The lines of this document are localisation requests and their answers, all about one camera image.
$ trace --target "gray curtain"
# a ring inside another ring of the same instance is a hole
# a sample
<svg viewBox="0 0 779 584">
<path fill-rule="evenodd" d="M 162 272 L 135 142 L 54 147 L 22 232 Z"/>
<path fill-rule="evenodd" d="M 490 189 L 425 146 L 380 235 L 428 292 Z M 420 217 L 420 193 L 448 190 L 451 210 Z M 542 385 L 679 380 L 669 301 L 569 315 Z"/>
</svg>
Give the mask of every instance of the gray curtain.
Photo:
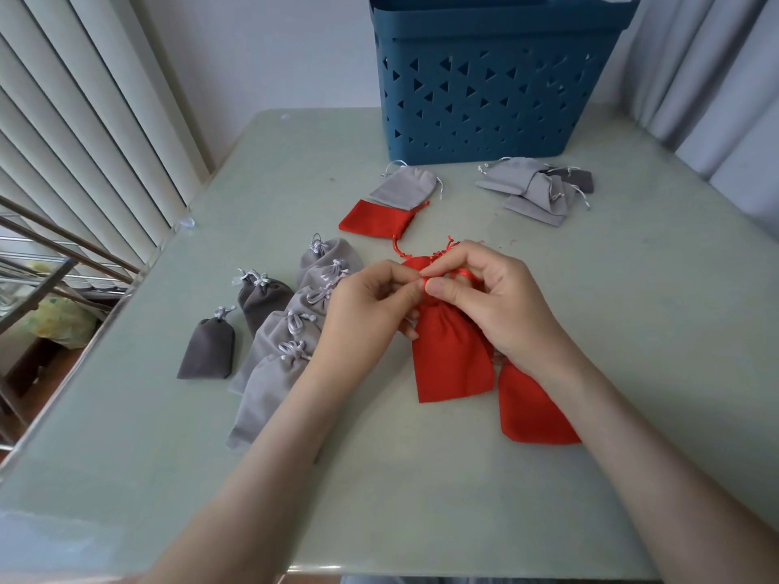
<svg viewBox="0 0 779 584">
<path fill-rule="evenodd" d="M 627 112 L 779 238 L 779 0 L 649 0 Z"/>
</svg>

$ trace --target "hand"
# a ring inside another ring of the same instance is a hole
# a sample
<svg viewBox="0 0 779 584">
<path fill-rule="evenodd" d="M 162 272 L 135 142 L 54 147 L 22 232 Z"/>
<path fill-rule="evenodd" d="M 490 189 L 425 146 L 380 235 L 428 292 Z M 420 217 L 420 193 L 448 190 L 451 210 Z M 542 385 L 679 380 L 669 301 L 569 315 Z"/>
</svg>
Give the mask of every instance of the hand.
<svg viewBox="0 0 779 584">
<path fill-rule="evenodd" d="M 391 260 L 342 279 L 330 297 L 309 368 L 354 388 L 379 362 L 395 332 L 418 337 L 409 320 L 419 316 L 414 308 L 423 297 L 419 273 Z"/>
<path fill-rule="evenodd" d="M 440 278 L 458 268 L 483 279 L 486 293 L 471 288 L 463 277 Z M 580 355 L 521 260 L 466 240 L 420 274 L 435 277 L 425 286 L 429 295 L 460 308 L 515 367 L 540 383 Z"/>
</svg>

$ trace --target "yellow plastic bag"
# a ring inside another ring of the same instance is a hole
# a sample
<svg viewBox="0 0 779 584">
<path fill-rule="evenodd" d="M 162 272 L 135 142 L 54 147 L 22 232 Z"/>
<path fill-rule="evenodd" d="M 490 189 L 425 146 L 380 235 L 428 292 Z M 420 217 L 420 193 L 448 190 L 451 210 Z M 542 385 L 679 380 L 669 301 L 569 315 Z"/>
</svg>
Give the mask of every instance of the yellow plastic bag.
<svg viewBox="0 0 779 584">
<path fill-rule="evenodd" d="M 70 299 L 47 295 L 19 323 L 27 332 L 73 350 L 83 348 L 95 333 L 97 318 Z"/>
</svg>

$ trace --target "red drawstring bag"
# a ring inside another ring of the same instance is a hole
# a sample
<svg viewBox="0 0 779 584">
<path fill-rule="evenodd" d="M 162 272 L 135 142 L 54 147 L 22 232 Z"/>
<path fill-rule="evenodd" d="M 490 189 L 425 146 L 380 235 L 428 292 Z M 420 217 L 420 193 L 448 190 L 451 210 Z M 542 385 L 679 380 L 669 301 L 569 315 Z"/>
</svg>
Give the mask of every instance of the red drawstring bag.
<svg viewBox="0 0 779 584">
<path fill-rule="evenodd" d="M 433 256 L 412 257 L 395 251 L 406 261 L 404 266 L 422 270 L 453 247 Z M 492 367 L 492 345 L 482 331 L 453 305 L 426 296 L 419 306 L 419 338 L 411 343 L 414 353 L 414 375 L 420 403 L 443 402 L 488 392 L 495 382 Z"/>
<path fill-rule="evenodd" d="M 498 376 L 500 428 L 512 441 L 535 444 L 581 442 L 571 423 L 531 377 L 503 363 Z"/>
<path fill-rule="evenodd" d="M 403 211 L 395 207 L 376 205 L 360 199 L 352 207 L 344 220 L 338 224 L 338 229 L 351 234 L 370 237 L 386 237 L 399 240 L 417 212 L 424 209 L 430 201 L 425 201 L 411 211 Z"/>
</svg>

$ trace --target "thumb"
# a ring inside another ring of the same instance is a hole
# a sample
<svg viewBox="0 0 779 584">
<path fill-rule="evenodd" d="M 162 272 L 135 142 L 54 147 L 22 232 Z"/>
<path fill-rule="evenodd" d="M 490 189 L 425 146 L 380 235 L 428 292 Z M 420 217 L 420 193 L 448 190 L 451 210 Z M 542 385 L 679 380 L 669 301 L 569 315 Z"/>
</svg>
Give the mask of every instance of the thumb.
<svg viewBox="0 0 779 584">
<path fill-rule="evenodd" d="M 414 309 L 424 299 L 422 281 L 403 285 L 394 294 L 388 296 L 383 303 L 395 314 L 398 319 L 406 317 L 409 311 Z"/>
<path fill-rule="evenodd" d="M 475 319 L 486 297 L 473 287 L 458 283 L 443 276 L 434 276 L 424 286 L 427 294 L 461 309 L 469 318 Z"/>
</svg>

